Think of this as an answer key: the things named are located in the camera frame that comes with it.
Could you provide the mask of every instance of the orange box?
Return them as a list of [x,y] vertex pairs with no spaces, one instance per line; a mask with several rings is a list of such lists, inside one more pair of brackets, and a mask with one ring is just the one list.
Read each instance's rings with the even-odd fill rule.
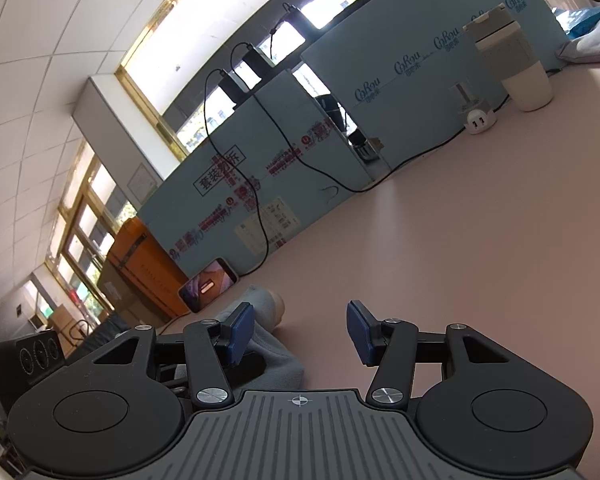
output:
[[169,317],[190,312],[178,296],[187,282],[186,274],[139,218],[130,218],[122,225],[107,261]]

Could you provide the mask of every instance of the gray cloth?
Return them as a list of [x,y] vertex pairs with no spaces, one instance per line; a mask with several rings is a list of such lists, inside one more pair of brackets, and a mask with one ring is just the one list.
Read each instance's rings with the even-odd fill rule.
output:
[[570,63],[599,63],[600,21],[589,34],[570,41],[556,55]]
[[[266,326],[273,330],[275,327],[275,301],[266,288],[251,285],[239,300],[220,312],[215,319],[224,321],[243,301],[251,303],[255,310],[253,337],[247,344],[245,353],[260,354],[264,357],[267,369],[260,377],[236,388],[234,396],[240,396],[244,390],[298,390],[304,367],[280,341],[263,328]],[[186,375],[186,366],[179,365],[175,378],[186,377]]]

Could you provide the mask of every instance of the blue gripper pad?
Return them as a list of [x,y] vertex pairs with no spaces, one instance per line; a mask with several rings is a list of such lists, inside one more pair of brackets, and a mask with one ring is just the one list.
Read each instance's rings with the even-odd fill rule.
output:
[[244,354],[247,344],[253,336],[253,327],[255,325],[255,310],[253,305],[249,304],[238,319],[235,320],[231,330],[231,339],[226,348],[227,364],[237,365]]
[[374,366],[376,350],[371,343],[371,330],[352,301],[347,305],[347,332],[349,332],[349,337],[356,347],[362,364]]

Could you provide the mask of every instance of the ceiling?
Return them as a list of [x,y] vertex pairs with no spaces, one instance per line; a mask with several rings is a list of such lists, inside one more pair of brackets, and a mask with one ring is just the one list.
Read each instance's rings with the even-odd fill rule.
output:
[[161,1],[0,0],[0,298],[44,261],[84,82],[117,68]]

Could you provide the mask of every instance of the metal screw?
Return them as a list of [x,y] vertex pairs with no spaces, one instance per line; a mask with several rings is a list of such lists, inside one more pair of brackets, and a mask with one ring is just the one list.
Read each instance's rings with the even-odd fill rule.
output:
[[403,397],[402,392],[395,388],[378,388],[371,394],[371,398],[375,402],[381,402],[382,404],[395,404],[400,402]]
[[204,390],[200,390],[196,395],[198,400],[205,404],[217,404],[218,402],[223,402],[228,396],[229,394],[222,388],[205,388]]

